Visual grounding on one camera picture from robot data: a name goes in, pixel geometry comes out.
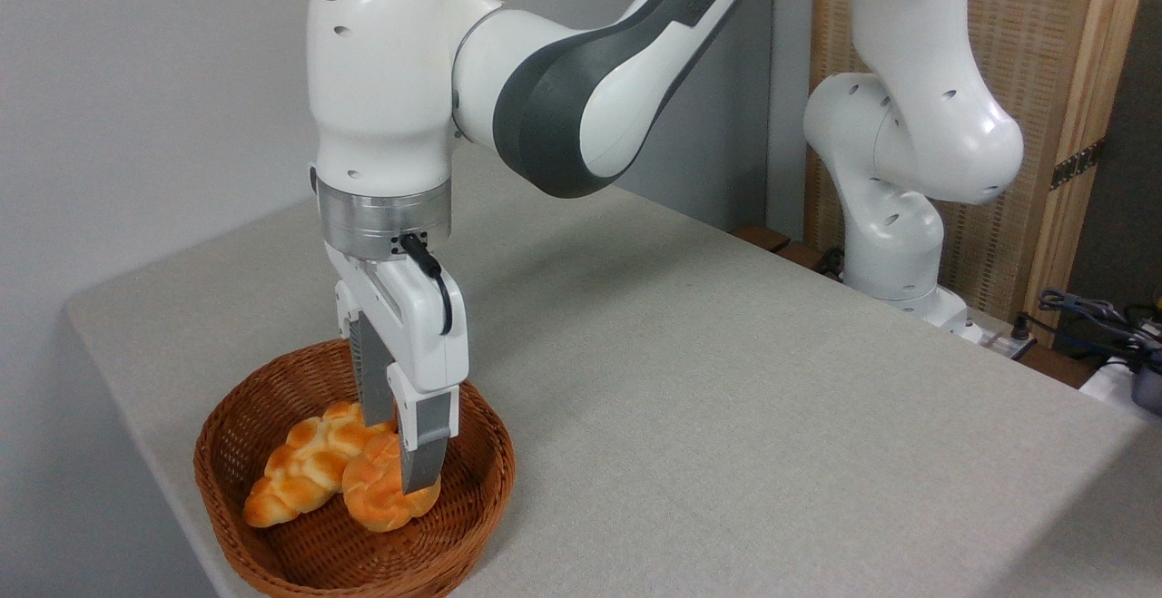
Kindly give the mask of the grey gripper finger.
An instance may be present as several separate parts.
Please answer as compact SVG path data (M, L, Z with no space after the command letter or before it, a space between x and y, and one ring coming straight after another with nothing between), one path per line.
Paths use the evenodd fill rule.
M449 439L459 434L460 386L419 392L400 366L389 366L390 392L399 409L399 457L406 495L439 480Z
M366 314L360 312L357 319L350 320L349 333L364 425L373 427L390 423L395 417L395 401L387 368L394 358Z

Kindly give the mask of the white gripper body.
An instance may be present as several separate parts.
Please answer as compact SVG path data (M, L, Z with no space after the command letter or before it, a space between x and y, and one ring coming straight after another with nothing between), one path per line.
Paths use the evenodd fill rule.
M444 332L443 293L413 258L360 260L330 245L325 251L340 275L335 291L342 337L350 336L350 320L363 312L419 392L436 392L468 377L468 316L462 293L447 271L440 278L452 320Z

